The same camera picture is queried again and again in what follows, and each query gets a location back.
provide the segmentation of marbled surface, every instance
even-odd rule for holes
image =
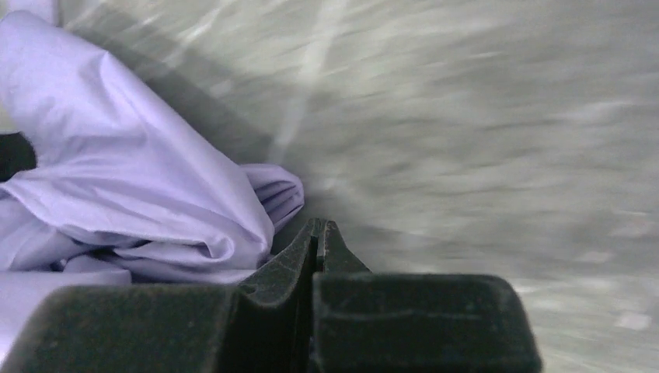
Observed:
[[[301,220],[374,270],[507,278],[547,372],[659,371],[659,2],[61,11],[234,160],[297,172]]]

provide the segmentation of wrinkled fabric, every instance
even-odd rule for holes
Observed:
[[[0,183],[0,361],[61,286],[246,278],[304,203],[299,178],[236,165],[112,54],[29,12],[0,20],[0,102],[37,157]]]

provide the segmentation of crumpled cloth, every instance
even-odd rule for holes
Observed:
[[[0,183],[0,361],[61,286],[244,279],[304,203],[298,177],[236,165],[112,54],[29,12],[0,20],[0,102],[37,155]]]

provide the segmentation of gray surface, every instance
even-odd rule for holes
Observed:
[[[62,1],[374,270],[486,272],[547,372],[659,371],[659,2]]]

